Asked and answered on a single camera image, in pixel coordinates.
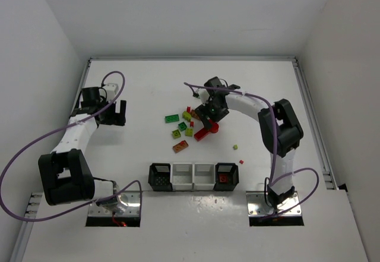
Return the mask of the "long red lego brick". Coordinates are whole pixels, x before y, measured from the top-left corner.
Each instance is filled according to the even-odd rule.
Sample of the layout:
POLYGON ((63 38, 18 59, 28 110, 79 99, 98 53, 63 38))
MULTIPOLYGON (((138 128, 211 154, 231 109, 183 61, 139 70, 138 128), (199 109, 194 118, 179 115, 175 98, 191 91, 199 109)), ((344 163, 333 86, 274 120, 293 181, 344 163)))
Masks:
POLYGON ((197 131, 195 134, 194 134, 194 139, 196 139, 197 141, 200 141, 202 140, 205 136, 207 136, 209 134, 209 130, 205 129, 205 128, 202 128, 200 129, 199 131, 197 131))

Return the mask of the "red square lego brick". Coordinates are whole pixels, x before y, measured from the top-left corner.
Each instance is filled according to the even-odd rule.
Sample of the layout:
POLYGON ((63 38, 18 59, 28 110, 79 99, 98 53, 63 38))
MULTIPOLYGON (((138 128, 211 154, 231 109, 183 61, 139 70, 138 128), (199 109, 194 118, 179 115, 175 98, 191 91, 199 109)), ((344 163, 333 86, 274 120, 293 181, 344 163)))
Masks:
POLYGON ((229 182, 229 176, 227 174, 220 174, 219 177, 219 183, 221 184, 227 184, 229 182))

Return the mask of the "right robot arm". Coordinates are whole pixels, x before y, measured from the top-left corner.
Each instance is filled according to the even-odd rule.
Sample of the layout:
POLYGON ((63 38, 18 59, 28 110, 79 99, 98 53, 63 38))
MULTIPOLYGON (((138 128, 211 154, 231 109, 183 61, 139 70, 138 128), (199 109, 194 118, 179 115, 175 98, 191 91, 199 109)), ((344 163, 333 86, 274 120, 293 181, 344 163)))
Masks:
POLYGON ((230 110, 238 111, 259 123, 261 138, 270 152, 271 167, 266 186, 267 203, 275 208, 294 194, 291 178, 295 150, 303 138, 303 129, 287 99, 270 103, 262 97, 240 91, 235 84, 226 86, 218 77, 209 79, 193 95, 201 104, 195 113, 209 131, 230 110))

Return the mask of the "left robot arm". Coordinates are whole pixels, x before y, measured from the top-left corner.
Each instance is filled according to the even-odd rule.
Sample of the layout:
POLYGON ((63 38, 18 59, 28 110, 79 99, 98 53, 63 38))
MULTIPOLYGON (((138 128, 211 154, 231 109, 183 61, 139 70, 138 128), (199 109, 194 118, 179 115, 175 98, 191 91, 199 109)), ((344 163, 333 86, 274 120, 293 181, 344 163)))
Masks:
POLYGON ((126 101, 120 101, 120 111, 112 102, 119 92, 117 84, 83 88, 82 101, 70 114, 69 124, 59 144, 40 156, 38 166, 46 201, 55 206, 94 198, 96 184, 84 157, 85 150, 99 125, 124 126, 126 101))

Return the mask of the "tan lego plate upper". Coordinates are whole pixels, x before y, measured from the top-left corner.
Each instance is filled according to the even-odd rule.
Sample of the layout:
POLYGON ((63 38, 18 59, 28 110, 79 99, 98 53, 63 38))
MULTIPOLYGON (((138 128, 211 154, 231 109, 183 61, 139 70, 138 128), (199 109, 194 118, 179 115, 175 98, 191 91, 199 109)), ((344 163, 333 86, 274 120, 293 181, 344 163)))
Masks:
POLYGON ((194 110, 191 110, 190 114, 191 114, 192 117, 194 117, 196 119, 199 119, 198 115, 196 114, 196 112, 194 110))

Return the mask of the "lime curved lego brick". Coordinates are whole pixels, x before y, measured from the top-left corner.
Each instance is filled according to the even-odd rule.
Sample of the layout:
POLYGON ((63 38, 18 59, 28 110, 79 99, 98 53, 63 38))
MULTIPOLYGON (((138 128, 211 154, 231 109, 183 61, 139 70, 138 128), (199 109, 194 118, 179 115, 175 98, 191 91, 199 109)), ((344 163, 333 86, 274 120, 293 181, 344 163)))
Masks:
POLYGON ((188 122, 191 122, 191 120, 192 120, 192 116, 191 116, 191 114, 190 114, 189 112, 187 112, 187 111, 184 111, 184 112, 182 113, 182 118, 183 118, 184 120, 188 121, 188 122))

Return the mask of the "dark green square lego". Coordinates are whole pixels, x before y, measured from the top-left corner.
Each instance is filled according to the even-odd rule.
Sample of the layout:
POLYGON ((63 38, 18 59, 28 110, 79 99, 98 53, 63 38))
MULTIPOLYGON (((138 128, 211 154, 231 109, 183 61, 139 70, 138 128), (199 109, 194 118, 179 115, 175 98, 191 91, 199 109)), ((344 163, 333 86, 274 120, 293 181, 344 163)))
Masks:
POLYGON ((179 131, 185 131, 187 128, 188 126, 184 122, 181 122, 180 124, 178 124, 179 131))

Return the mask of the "long green lego brick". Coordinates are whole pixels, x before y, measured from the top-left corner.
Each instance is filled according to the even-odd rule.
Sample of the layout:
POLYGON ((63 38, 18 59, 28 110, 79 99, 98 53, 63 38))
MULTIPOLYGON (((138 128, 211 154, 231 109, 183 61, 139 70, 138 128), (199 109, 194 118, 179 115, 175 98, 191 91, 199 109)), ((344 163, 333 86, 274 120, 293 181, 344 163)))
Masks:
POLYGON ((173 122, 179 122, 179 120, 180 120, 180 118, 179 118, 178 114, 166 115, 164 117, 164 121, 165 121, 166 124, 173 123, 173 122))

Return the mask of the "right white bin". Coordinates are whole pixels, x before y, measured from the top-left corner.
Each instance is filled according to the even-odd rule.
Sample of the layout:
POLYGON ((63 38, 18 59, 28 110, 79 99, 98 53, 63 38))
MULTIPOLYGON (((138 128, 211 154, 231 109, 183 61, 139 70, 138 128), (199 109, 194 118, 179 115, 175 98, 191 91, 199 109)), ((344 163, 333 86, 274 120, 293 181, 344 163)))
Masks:
POLYGON ((215 181, 214 164, 194 164, 193 183, 195 191, 211 191, 214 189, 215 181))

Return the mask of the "white bin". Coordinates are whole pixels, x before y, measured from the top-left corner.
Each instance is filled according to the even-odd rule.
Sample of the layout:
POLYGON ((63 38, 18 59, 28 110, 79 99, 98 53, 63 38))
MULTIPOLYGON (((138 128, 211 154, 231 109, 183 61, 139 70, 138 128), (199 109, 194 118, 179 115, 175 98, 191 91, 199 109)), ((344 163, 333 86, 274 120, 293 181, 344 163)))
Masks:
POLYGON ((170 182, 174 191, 193 190, 193 164, 173 163, 170 182))
POLYGON ((214 189, 215 181, 214 164, 194 164, 193 183, 195 191, 211 191, 214 189))

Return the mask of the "far right black bin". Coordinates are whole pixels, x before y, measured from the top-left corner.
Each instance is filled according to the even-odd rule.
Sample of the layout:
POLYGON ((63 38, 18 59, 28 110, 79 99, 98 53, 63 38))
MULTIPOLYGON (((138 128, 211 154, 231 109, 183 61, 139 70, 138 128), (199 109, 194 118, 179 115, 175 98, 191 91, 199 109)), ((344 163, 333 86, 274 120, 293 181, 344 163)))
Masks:
POLYGON ((239 183, 239 169, 235 163, 217 163, 215 165, 215 185, 214 191, 233 191, 239 183), (219 183, 219 175, 227 174, 229 182, 227 184, 219 183))

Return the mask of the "black bin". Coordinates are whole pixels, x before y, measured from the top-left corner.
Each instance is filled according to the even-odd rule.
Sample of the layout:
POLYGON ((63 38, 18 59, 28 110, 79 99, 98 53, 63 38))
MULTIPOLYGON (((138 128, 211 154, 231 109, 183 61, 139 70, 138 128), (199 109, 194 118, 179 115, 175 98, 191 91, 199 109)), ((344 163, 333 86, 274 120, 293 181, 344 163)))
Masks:
POLYGON ((173 187, 170 174, 170 163, 152 163, 148 173, 148 184, 153 191, 171 192, 173 187))
POLYGON ((235 163, 217 163, 215 165, 215 185, 214 191, 233 191, 239 183, 239 169, 235 163), (219 183, 219 175, 227 174, 229 182, 227 184, 219 183))

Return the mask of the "far left black bin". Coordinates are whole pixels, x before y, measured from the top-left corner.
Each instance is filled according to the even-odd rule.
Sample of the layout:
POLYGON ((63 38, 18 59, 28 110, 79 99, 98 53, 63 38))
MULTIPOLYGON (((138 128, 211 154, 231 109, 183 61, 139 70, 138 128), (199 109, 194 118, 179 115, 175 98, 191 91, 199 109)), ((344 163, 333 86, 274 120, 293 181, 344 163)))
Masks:
POLYGON ((153 191, 171 192, 173 187, 170 174, 170 163, 152 163, 148 173, 148 184, 153 191))

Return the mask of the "metal base plate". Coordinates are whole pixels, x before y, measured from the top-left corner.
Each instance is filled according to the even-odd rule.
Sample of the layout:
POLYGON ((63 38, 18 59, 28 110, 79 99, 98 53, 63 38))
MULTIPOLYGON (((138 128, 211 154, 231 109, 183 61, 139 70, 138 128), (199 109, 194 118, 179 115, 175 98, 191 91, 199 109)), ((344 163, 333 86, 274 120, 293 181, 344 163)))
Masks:
POLYGON ((301 217, 302 209, 299 205, 299 196, 297 191, 292 197, 285 199, 277 206, 277 209, 270 207, 264 199, 263 191, 254 191, 246 193, 248 206, 248 216, 259 218, 271 214, 279 214, 283 217, 301 217))
POLYGON ((124 191, 116 198, 97 204, 90 204, 88 217, 139 217, 141 214, 141 194, 138 191, 124 191))

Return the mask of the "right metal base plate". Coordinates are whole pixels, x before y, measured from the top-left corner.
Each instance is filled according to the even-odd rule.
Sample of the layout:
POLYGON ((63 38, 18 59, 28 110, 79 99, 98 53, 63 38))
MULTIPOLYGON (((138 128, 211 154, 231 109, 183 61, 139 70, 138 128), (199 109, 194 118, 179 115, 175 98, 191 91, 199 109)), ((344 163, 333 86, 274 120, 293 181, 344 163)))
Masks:
POLYGON ((248 216, 259 218, 271 214, 279 214, 283 217, 301 217, 302 209, 299 205, 299 196, 297 191, 292 197, 285 199, 277 206, 277 209, 270 207, 264 199, 263 191, 254 191, 246 193, 248 206, 248 216))

